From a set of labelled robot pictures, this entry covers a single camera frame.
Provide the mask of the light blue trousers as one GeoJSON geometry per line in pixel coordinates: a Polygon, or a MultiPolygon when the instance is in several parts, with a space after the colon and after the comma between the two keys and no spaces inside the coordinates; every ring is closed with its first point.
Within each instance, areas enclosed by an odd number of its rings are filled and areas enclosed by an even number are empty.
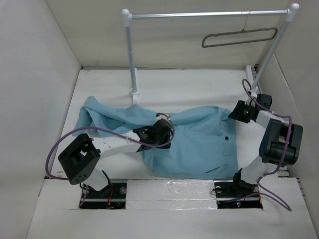
{"type": "MultiPolygon", "coordinates": [[[[225,179],[238,171],[236,123],[230,111],[217,106],[192,108],[172,113],[175,128],[169,149],[152,148],[141,152],[144,165],[159,177],[181,179],[225,179]]],[[[108,131],[124,134],[136,128],[153,125],[156,112],[133,105],[112,108],[87,98],[79,111],[76,128],[89,126],[91,134],[109,137],[108,131]]]]}

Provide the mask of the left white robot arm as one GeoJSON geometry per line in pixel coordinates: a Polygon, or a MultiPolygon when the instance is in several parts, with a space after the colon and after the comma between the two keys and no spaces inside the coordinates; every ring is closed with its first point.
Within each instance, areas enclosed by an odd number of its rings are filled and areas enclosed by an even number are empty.
{"type": "Polygon", "coordinates": [[[91,138],[87,133],[82,133],[58,156],[71,185],[83,184],[89,192],[101,198],[108,197],[114,186],[107,173],[97,169],[99,160],[152,148],[168,149],[174,137],[174,126],[170,119],[159,117],[151,126],[136,128],[124,134],[107,133],[112,136],[91,138]]]}

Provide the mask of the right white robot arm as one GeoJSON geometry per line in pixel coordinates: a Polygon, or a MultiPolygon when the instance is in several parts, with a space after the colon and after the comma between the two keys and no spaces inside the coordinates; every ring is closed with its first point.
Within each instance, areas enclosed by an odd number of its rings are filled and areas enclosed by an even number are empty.
{"type": "Polygon", "coordinates": [[[270,111],[272,97],[256,94],[248,101],[239,100],[229,118],[249,123],[254,121],[265,129],[259,147],[259,155],[246,167],[241,168],[233,176],[230,184],[231,192],[242,196],[253,191],[258,179],[273,170],[296,163],[303,136],[303,127],[291,123],[291,119],[270,111]]]}

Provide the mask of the grey clothes hanger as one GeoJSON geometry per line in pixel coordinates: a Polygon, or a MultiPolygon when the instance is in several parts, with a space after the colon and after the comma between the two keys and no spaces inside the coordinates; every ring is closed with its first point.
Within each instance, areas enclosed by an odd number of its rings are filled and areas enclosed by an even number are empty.
{"type": "Polygon", "coordinates": [[[208,34],[202,39],[201,47],[217,48],[265,42],[275,39],[278,34],[278,29],[276,27],[246,29],[247,20],[251,14],[252,12],[249,12],[245,17],[245,22],[241,30],[208,34]]]}

